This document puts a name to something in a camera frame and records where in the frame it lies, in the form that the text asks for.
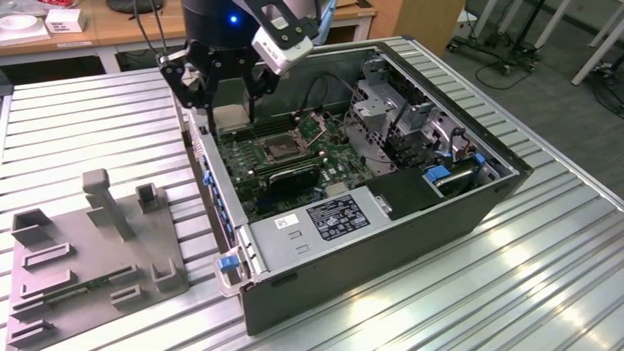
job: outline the slotted metal surface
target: slotted metal surface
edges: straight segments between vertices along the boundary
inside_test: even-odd
[[[623,348],[623,201],[418,43],[387,43],[535,168],[476,230],[250,337],[238,299],[222,297],[214,279],[216,243],[156,71],[22,86],[0,119],[3,337],[11,213],[86,207],[80,172],[106,167],[115,197],[147,181],[167,188],[192,287],[51,350]]]

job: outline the small circuit board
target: small circuit board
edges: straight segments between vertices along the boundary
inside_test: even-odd
[[[330,114],[310,113],[267,127],[222,135],[219,141],[251,222],[338,195],[374,176]]]

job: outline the gray plastic base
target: gray plastic base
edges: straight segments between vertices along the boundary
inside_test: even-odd
[[[135,233],[124,241],[102,208],[16,215],[8,350],[40,350],[187,291],[166,192],[152,189],[150,211],[139,190],[116,201]]]

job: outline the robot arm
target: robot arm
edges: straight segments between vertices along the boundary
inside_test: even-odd
[[[280,76],[307,57],[314,44],[324,42],[336,2],[183,0],[186,48],[159,55],[158,63],[183,106],[207,109],[212,134],[212,98],[219,82],[243,78],[254,121],[255,101],[275,92]],[[268,69],[256,78],[252,69],[260,58]],[[188,86],[182,81],[186,64],[199,71],[199,79]]]

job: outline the green circuit board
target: green circuit board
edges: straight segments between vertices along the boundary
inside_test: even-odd
[[[374,176],[334,117],[310,114],[291,129],[283,126],[274,134],[259,128],[246,130],[247,137],[240,132],[220,136],[220,155],[251,222],[323,200],[328,186],[343,183],[352,189]],[[320,170],[306,192],[267,195],[276,177],[306,169]]]

